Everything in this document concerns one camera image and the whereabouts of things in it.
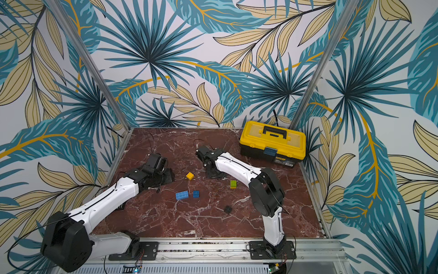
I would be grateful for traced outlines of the yellow small lego brick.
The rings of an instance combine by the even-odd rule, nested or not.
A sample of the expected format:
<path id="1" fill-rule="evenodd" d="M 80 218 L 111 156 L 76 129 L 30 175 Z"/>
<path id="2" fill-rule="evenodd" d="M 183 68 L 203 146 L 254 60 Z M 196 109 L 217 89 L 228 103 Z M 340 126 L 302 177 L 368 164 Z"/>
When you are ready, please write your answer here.
<path id="1" fill-rule="evenodd" d="M 194 177 L 195 177 L 195 175 L 194 175 L 193 173 L 189 172 L 189 173 L 186 175 L 186 177 L 187 177 L 188 180 L 193 180 Z"/>

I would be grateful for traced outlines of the light blue long lego brick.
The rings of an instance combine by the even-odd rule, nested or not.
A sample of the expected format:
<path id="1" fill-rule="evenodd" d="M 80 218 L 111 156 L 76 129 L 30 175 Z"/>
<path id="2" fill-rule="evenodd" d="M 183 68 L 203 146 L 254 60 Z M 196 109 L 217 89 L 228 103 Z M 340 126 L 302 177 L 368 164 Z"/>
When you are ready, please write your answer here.
<path id="1" fill-rule="evenodd" d="M 189 198 L 189 192 L 188 191 L 182 191 L 176 193 L 176 200 L 183 200 Z"/>

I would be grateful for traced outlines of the green yellow lego brick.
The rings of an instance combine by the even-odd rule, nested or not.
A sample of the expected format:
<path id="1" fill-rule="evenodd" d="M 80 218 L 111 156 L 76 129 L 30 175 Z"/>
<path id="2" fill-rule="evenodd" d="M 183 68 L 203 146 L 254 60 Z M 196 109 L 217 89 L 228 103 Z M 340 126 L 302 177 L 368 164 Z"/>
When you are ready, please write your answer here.
<path id="1" fill-rule="evenodd" d="M 230 188 L 231 189 L 236 189 L 237 188 L 237 181 L 236 180 L 231 180 L 230 181 Z"/>

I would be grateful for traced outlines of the black small lego brick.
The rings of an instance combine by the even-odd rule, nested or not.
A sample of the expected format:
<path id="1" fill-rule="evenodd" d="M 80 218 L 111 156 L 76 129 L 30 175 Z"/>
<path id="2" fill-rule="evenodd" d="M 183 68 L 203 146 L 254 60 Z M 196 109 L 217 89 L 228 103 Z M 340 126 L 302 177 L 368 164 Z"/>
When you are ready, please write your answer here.
<path id="1" fill-rule="evenodd" d="M 232 209 L 231 206 L 229 206 L 229 205 L 226 205 L 226 206 L 225 206 L 225 208 L 224 208 L 224 212 L 225 212 L 226 214 L 230 215 L 230 214 L 232 213 L 232 211 L 233 211 L 233 209 Z"/>

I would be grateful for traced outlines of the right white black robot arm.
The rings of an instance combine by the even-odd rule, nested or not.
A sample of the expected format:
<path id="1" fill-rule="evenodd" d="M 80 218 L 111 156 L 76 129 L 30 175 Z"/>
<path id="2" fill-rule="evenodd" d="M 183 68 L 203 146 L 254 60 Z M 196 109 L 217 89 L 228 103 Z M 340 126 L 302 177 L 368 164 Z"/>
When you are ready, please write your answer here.
<path id="1" fill-rule="evenodd" d="M 229 175 L 249 189 L 252 203 L 262 215 L 265 252 L 273 259 L 283 255 L 286 245 L 282 225 L 285 192 L 275 172 L 271 168 L 251 166 L 220 148 L 211 150 L 201 146 L 196 149 L 196 156 L 203 163 L 208 178 L 222 179 Z"/>

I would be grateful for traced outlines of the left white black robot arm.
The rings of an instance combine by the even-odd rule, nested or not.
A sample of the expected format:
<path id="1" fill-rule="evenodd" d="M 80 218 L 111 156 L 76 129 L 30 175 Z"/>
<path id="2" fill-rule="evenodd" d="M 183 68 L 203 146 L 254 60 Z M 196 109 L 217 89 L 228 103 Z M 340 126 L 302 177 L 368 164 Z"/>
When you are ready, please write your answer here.
<path id="1" fill-rule="evenodd" d="M 71 210 L 60 211 L 49 218 L 41 254 L 66 272 L 73 272 L 88 260 L 121 256 L 137 259 L 141 255 L 139 237 L 129 231 L 92 235 L 95 227 L 122 204 L 144 190 L 174 182 L 167 158 L 149 154 L 145 164 L 132 169 L 114 185 L 91 201 Z"/>

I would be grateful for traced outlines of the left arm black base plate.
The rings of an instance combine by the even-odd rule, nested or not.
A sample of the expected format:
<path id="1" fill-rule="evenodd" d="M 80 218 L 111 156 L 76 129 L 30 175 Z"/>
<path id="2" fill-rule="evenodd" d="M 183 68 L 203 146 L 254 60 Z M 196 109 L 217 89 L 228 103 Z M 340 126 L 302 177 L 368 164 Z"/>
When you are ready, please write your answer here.
<path id="1" fill-rule="evenodd" d="M 158 252 L 158 242 L 131 243 L 128 250 L 121 254 L 111 254 L 109 261 L 154 261 Z"/>

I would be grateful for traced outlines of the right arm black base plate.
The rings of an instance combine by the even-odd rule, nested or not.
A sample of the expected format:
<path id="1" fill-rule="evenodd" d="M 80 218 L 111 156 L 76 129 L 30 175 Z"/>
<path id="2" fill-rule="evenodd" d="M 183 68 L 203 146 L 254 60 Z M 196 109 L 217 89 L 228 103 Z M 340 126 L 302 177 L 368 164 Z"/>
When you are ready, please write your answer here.
<path id="1" fill-rule="evenodd" d="M 266 241 L 250 241 L 247 245 L 252 260 L 292 260 L 296 259 L 294 243 L 282 241 L 273 246 Z"/>

